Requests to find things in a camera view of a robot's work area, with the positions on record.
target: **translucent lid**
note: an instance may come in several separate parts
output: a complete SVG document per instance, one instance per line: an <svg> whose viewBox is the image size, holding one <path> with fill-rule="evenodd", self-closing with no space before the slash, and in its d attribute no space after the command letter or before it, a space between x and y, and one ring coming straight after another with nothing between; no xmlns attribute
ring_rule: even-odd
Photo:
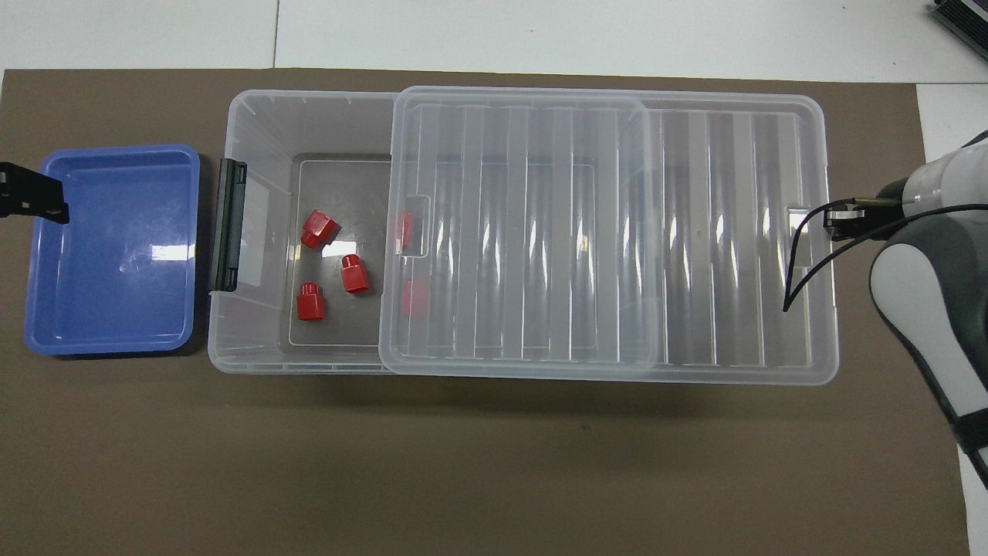
<svg viewBox="0 0 988 556"><path fill-rule="evenodd" d="M413 87L395 103L380 357L399 373L819 384L833 277L783 314L827 198L796 96ZM800 268L829 252L808 238Z"/></svg>

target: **black ribbed object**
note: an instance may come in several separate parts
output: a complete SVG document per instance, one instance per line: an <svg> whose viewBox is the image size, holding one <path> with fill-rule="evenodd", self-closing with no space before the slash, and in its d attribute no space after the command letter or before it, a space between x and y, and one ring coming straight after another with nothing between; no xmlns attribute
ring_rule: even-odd
<svg viewBox="0 0 988 556"><path fill-rule="evenodd" d="M938 0L933 17L988 59L988 0Z"/></svg>

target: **brown table surface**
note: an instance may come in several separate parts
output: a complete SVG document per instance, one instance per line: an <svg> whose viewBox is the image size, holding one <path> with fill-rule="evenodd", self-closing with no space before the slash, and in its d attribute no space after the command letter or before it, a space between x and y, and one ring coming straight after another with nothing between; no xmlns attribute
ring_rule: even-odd
<svg viewBox="0 0 988 556"><path fill-rule="evenodd" d="M211 233L226 111L251 88L412 84L808 95L831 195L923 163L912 85L356 70L8 70L0 159L184 142ZM945 420L837 262L841 368L761 387L233 376L188 353L63 360L22 340L32 220L0 221L0 553L965 554Z"/></svg>

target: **transparent plastic container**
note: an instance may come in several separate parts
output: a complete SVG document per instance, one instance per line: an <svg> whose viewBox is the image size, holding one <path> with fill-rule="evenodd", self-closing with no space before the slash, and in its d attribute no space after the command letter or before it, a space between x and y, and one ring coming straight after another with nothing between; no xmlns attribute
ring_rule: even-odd
<svg viewBox="0 0 988 556"><path fill-rule="evenodd" d="M238 286L211 294L224 372L812 385L837 371L831 271L782 313L794 226L828 198L805 97L246 91L226 140L248 185ZM342 229L311 252L300 226L320 207ZM800 249L797 277L830 242L813 227ZM373 295L343 292L351 250ZM309 280L323 322L293 314Z"/></svg>
<svg viewBox="0 0 988 556"><path fill-rule="evenodd" d="M832 274L782 312L794 226L827 200L824 145L805 97L408 89L381 359L412 374L824 383ZM830 249L822 230L805 245L797 276Z"/></svg>

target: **black clamp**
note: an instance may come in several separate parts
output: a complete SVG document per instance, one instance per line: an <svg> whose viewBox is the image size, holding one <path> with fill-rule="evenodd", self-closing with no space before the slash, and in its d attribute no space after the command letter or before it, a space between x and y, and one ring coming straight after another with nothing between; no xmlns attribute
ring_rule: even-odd
<svg viewBox="0 0 988 556"><path fill-rule="evenodd" d="M0 218L10 215L68 224L61 182L13 162L0 162Z"/></svg>

